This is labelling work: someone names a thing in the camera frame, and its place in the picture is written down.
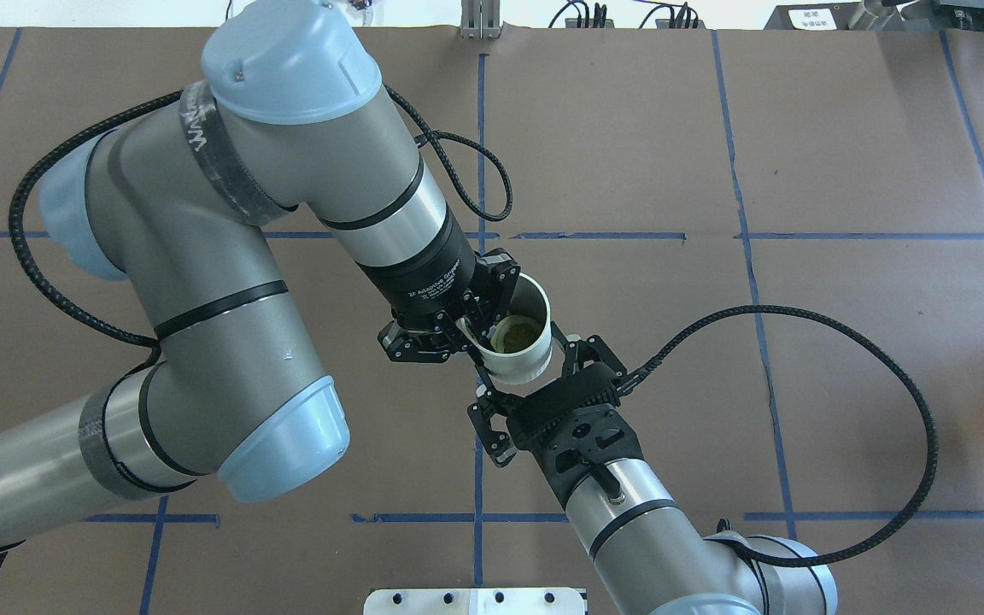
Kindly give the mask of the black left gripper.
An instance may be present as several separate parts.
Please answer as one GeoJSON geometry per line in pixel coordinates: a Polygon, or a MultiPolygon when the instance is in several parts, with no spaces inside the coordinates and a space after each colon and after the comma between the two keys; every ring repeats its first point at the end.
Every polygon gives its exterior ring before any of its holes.
{"type": "Polygon", "coordinates": [[[378,333],[394,362],[441,365],[476,347],[507,349],[520,268],[503,249],[480,255],[448,209],[394,209],[355,222],[355,262],[390,304],[378,333]]]}

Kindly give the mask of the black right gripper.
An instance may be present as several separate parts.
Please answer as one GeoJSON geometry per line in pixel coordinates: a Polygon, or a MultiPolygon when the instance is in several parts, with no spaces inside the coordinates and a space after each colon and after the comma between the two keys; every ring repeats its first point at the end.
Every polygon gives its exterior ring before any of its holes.
{"type": "Polygon", "coordinates": [[[468,416],[496,467],[511,463],[517,448],[530,451],[566,509],[578,484],[599,465],[644,455],[639,437],[618,412],[617,385],[628,373],[624,363],[601,336],[553,330],[553,338],[564,356],[553,382],[512,409],[514,397],[496,388],[485,367],[476,367],[476,398],[468,416]],[[507,418],[508,432],[495,428],[494,416],[507,418]]]}

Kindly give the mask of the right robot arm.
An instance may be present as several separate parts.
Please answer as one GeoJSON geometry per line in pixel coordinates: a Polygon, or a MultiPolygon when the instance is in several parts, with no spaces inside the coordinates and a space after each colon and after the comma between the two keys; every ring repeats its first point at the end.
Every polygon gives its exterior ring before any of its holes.
{"type": "Polygon", "coordinates": [[[528,395],[552,358],[550,331],[496,353],[473,343],[483,389],[468,413],[484,451],[503,467],[534,456],[618,611],[624,614],[835,614],[826,565],[801,542],[743,536],[718,523],[703,536],[646,463],[618,412],[631,380],[600,337],[564,339],[562,373],[528,395]]]}

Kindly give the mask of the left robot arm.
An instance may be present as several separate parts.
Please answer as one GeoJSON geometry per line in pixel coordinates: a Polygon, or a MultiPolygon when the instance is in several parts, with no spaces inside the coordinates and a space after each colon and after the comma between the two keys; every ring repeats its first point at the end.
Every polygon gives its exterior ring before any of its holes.
{"type": "Polygon", "coordinates": [[[378,288],[395,361],[468,354],[522,277],[472,249],[420,147],[440,149],[328,1],[256,1],[204,79],[97,122],[20,181],[8,229],[32,284],[151,355],[0,435],[0,558],[28,537],[216,474],[288,493],[350,442],[263,226],[308,206],[378,288]]]}

